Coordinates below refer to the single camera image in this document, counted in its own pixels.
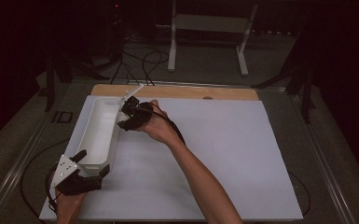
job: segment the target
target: gray carpet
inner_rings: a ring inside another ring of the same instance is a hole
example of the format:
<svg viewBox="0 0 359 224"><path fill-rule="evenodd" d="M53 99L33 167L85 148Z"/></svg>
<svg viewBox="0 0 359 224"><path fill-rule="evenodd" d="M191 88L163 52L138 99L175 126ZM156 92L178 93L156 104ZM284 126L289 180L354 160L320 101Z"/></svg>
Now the gray carpet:
<svg viewBox="0 0 359 224"><path fill-rule="evenodd" d="M168 72L167 64L163 63L150 76L157 84L175 82L246 87L278 74L294 40L289 36L252 35L245 50L245 58L250 71L249 77L241 77L232 46L194 47L191 43L178 47L175 72ZM131 43L127 47L143 45ZM168 49L168 45L161 43L155 47L164 51ZM142 58L150 50L126 49L126 51ZM156 60L157 58L154 57L158 58L158 55L151 56L149 60ZM124 62L130 65L131 72L137 79L145 79L140 60L125 56ZM117 65L112 66L105 70L103 75L112 77L116 68ZM125 83L127 74L128 71L122 68L114 83ZM84 100L95 83L101 83L101 81L77 74L70 85L57 83L57 101L52 113L44 112L46 99L35 96L10 121L0 132L0 187L17 159L20 158L21 161L21 156L24 156L21 153L24 149L32 150L29 160L37 152L71 136ZM287 80L284 80L275 84L275 87L284 87L286 83ZM312 153L312 141L305 129L308 126L298 117L298 105L294 104L296 99L288 97L276 88L259 91L258 94L267 109L288 171L301 180L311 196L310 211L304 220L291 223L343 223L332 200L330 189ZM310 127L342 189L347 205L352 211L354 223L359 223L358 164L316 88L313 89L311 97L315 108L310 113ZM51 123L55 111L73 112L74 119L70 123ZM46 120L47 124L43 127L40 137L35 139L34 132L38 130L38 125L43 120ZM28 142L35 142L35 146L27 146ZM23 189L37 213L40 212L46 198L43 192L45 174L64 152L66 144L66 142L61 143L44 152L29 166L23 177ZM0 223L36 223L37 220L22 201L19 185L16 181L14 182L13 185L16 187L12 192L7 192L2 201ZM307 191L293 176L292 182L298 202L304 212L309 204Z"/></svg>

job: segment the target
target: white table leg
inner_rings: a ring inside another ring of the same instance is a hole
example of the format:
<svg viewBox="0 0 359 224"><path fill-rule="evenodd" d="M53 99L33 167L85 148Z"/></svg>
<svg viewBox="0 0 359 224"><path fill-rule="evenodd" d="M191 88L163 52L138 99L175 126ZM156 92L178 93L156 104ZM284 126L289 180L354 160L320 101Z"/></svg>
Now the white table leg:
<svg viewBox="0 0 359 224"><path fill-rule="evenodd" d="M173 72L175 70L176 61L176 0L173 0L173 18L171 24L171 48L170 55L168 57L168 71Z"/></svg>
<svg viewBox="0 0 359 224"><path fill-rule="evenodd" d="M252 23L255 18L255 12L257 11L257 5L252 7L252 12L249 17L249 21L247 23L245 33L243 34L243 40L240 46L237 46L237 56L238 56L238 63L240 64L241 75L247 77L249 75L248 67L246 66L245 57L243 56L243 51L245 50L246 42L249 39L249 34L251 33Z"/></svg>

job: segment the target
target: forearm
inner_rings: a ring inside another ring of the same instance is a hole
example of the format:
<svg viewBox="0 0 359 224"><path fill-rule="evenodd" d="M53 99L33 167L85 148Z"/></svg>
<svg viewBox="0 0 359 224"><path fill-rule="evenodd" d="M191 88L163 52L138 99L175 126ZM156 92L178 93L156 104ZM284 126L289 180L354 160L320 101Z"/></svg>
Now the forearm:
<svg viewBox="0 0 359 224"><path fill-rule="evenodd" d="M222 185L208 168L180 140L172 140L167 146L183 170L208 223L242 223Z"/></svg>

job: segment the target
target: hand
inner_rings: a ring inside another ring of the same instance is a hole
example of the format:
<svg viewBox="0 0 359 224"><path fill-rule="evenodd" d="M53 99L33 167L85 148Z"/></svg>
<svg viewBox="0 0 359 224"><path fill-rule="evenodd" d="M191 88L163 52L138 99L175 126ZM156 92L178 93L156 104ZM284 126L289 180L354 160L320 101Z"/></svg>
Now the hand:
<svg viewBox="0 0 359 224"><path fill-rule="evenodd" d="M167 117L167 113L159 109L159 102L157 100L152 100L150 104L153 106L155 113ZM179 139L169 121L157 115L152 115L150 121L137 129L137 131L145 132L156 141L167 145L170 144L171 141Z"/></svg>
<svg viewBox="0 0 359 224"><path fill-rule="evenodd" d="M57 195L57 223L69 224L75 223L80 207L87 195L81 193L77 195L64 195L56 189Z"/></svg>

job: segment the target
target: cable on floor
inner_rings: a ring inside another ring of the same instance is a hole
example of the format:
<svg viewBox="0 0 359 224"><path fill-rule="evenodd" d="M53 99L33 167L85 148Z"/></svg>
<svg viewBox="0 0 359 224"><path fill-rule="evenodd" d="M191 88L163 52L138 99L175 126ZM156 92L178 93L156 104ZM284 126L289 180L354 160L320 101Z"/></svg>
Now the cable on floor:
<svg viewBox="0 0 359 224"><path fill-rule="evenodd" d="M30 209L30 211L32 212L32 214L39 220L39 222L43 223L43 224L46 224L45 221L43 220L40 220L39 219L39 215L37 214L37 212L35 211L35 209L32 207L32 205L30 204L30 202L28 201L26 195L25 195L25 192L24 192L24 187L23 187L23 182L24 182L24 177L25 177L25 173L27 172L27 170L29 169L30 165L32 164L32 162L38 158L40 155L42 155L44 152L52 149L52 148L55 148L56 146L60 145L60 144L63 144L65 142L68 142L69 141L69 138L67 139L64 139L58 143L55 143L49 147L46 147L44 148L43 150L41 150L40 152L38 152L36 155L34 155L30 161L28 161L27 165L25 166L24 168L24 171L22 172L22 175L21 175L21 178L20 178L20 193L21 193L21 197L22 197L22 200L25 202L25 204L28 206L28 208Z"/></svg>

